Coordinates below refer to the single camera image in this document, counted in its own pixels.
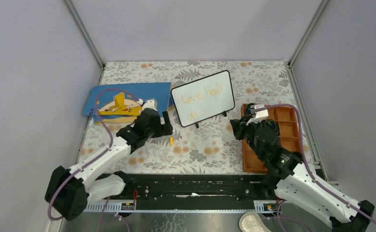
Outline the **small black-framed whiteboard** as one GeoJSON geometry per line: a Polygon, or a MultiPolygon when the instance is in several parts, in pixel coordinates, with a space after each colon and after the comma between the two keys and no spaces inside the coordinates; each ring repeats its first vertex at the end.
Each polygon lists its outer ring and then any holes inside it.
{"type": "Polygon", "coordinates": [[[224,70],[171,89],[182,127],[197,124],[235,108],[230,72],[224,70]]]}

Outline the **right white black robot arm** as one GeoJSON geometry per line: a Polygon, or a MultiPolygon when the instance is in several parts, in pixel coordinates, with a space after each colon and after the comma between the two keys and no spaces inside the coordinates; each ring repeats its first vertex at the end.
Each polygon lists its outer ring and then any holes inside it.
{"type": "Polygon", "coordinates": [[[250,118],[232,119],[235,139],[245,140],[268,170],[260,186],[266,199],[277,196],[309,212],[333,232],[364,232],[370,224],[374,205],[357,201],[313,173],[303,162],[300,152],[291,152],[280,144],[276,122],[250,118]]]}

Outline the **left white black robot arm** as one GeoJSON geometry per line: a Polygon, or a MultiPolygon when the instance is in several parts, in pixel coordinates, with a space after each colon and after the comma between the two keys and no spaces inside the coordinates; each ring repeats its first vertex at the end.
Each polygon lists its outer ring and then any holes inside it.
{"type": "Polygon", "coordinates": [[[173,127],[167,111],[146,108],[136,120],[110,136],[110,142],[85,161],[69,168],[57,167],[49,180],[45,193],[50,220],[55,209],[60,218],[67,221],[77,218],[85,208],[96,201],[118,195],[122,199],[131,196],[133,186],[118,174],[100,178],[115,162],[143,147],[150,138],[171,135],[173,127]]]}

